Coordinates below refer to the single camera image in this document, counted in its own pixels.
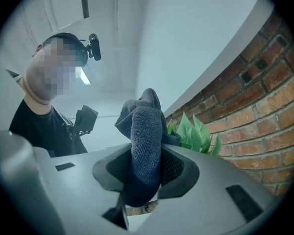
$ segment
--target black cap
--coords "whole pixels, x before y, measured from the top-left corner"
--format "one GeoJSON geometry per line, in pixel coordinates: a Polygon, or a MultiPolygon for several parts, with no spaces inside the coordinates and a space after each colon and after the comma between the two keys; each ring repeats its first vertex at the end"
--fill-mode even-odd
{"type": "Polygon", "coordinates": [[[84,46],[84,44],[82,44],[80,42],[80,40],[73,34],[71,33],[58,33],[58,34],[55,34],[51,37],[49,37],[47,40],[45,40],[43,42],[43,45],[46,45],[50,42],[51,39],[53,38],[62,38],[62,39],[66,39],[68,40],[70,43],[74,44],[76,46],[76,51],[77,51],[77,54],[81,57],[81,61],[82,61],[82,67],[84,67],[87,63],[87,60],[88,60],[88,53],[87,53],[87,49],[86,47],[84,46]]]}

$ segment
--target ceiling light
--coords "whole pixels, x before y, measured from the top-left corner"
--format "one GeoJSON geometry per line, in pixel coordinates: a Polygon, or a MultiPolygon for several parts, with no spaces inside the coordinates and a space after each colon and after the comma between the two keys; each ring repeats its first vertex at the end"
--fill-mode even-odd
{"type": "Polygon", "coordinates": [[[83,71],[82,67],[76,67],[76,72],[78,73],[80,79],[84,82],[85,85],[90,85],[91,82],[88,80],[85,72],[83,71]]]}

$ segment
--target brick wall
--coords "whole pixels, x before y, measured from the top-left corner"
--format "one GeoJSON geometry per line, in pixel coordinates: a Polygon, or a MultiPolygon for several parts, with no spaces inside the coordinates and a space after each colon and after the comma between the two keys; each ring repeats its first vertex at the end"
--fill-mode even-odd
{"type": "Polygon", "coordinates": [[[167,121],[179,124],[183,111],[220,134],[220,156],[273,194],[287,191],[294,180],[294,40],[275,11],[242,53],[167,121]]]}

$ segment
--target ear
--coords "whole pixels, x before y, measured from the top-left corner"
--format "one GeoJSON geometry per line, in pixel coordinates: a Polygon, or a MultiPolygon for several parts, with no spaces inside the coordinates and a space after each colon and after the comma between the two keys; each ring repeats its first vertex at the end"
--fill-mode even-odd
{"type": "Polygon", "coordinates": [[[43,45],[38,45],[34,54],[32,54],[32,57],[34,57],[36,55],[36,53],[39,52],[42,48],[43,48],[43,45]]]}

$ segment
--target plant leaf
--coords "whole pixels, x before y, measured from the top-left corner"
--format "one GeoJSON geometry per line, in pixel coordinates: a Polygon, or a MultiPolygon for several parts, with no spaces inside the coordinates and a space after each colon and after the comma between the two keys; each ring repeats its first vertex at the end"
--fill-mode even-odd
{"type": "Polygon", "coordinates": [[[199,121],[195,117],[194,114],[193,114],[193,120],[194,120],[195,129],[198,130],[200,138],[201,138],[201,148],[202,148],[202,150],[204,150],[204,151],[207,150],[207,152],[208,152],[209,146],[211,143],[209,130],[206,127],[206,125],[204,125],[201,121],[199,121]]]}
{"type": "Polygon", "coordinates": [[[192,129],[191,129],[191,128],[189,128],[189,129],[187,130],[186,138],[187,138],[187,139],[191,139],[191,138],[192,138],[192,129]]]}
{"type": "Polygon", "coordinates": [[[210,155],[217,156],[222,148],[222,140],[219,135],[217,135],[216,143],[214,147],[212,148],[210,155]]]}
{"type": "Polygon", "coordinates": [[[193,151],[199,152],[201,147],[201,138],[200,138],[199,132],[195,128],[192,128],[191,137],[192,137],[193,151]]]}
{"type": "Polygon", "coordinates": [[[185,126],[180,123],[176,133],[178,135],[180,135],[181,137],[185,137],[186,133],[187,133],[187,130],[186,130],[185,126]]]}
{"type": "Polygon", "coordinates": [[[181,145],[180,145],[181,147],[183,147],[183,148],[186,148],[186,149],[191,149],[192,148],[192,146],[191,145],[189,145],[189,144],[186,144],[186,143],[181,143],[181,145]]]}
{"type": "Polygon", "coordinates": [[[188,131],[188,129],[192,128],[193,125],[191,122],[188,120],[187,116],[185,115],[185,112],[183,112],[183,116],[179,125],[179,128],[183,126],[185,128],[185,131],[188,131]]]}
{"type": "Polygon", "coordinates": [[[168,134],[171,134],[175,130],[176,123],[172,123],[168,126],[168,134]]]}
{"type": "Polygon", "coordinates": [[[190,145],[192,148],[193,147],[192,139],[186,139],[186,144],[190,145]]]}
{"type": "Polygon", "coordinates": [[[181,143],[186,143],[186,141],[185,141],[185,135],[181,136],[181,143]]]}

